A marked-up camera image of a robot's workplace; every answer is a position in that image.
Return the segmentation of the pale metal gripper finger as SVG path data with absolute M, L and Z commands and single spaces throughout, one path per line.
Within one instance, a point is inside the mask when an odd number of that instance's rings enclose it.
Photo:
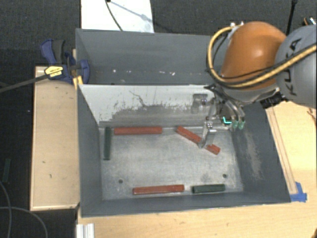
M 210 129 L 207 133 L 207 145 L 213 145 L 217 130 Z
M 208 136 L 212 133 L 213 133 L 213 123 L 212 122 L 205 122 L 203 125 L 201 140 L 198 143 L 198 147 L 200 149 L 205 147 Z

